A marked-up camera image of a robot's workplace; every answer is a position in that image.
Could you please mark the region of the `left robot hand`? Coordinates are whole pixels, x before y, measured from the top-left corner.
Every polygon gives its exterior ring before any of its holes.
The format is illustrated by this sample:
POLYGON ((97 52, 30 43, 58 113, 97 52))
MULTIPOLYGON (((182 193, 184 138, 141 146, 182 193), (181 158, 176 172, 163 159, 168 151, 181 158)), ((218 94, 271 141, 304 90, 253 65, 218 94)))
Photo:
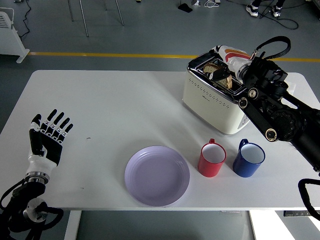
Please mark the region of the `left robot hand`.
POLYGON ((60 114, 57 112, 58 110, 54 109, 45 120, 37 114, 31 121, 27 175, 38 172, 49 176, 53 168, 59 165, 63 141, 73 124, 69 123, 70 118, 63 118, 65 115, 63 112, 60 114))

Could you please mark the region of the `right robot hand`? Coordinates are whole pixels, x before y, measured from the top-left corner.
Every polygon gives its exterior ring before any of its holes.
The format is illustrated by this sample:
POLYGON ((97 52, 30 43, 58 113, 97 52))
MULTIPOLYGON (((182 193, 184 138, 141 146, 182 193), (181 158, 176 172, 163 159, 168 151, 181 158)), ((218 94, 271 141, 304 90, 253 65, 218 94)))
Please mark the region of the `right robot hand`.
POLYGON ((251 56, 245 51, 226 45, 217 45, 209 53, 217 54, 222 63, 209 62, 203 67, 203 72, 211 82, 218 82, 226 89, 233 86, 233 76, 242 81, 242 75, 251 64, 251 56))

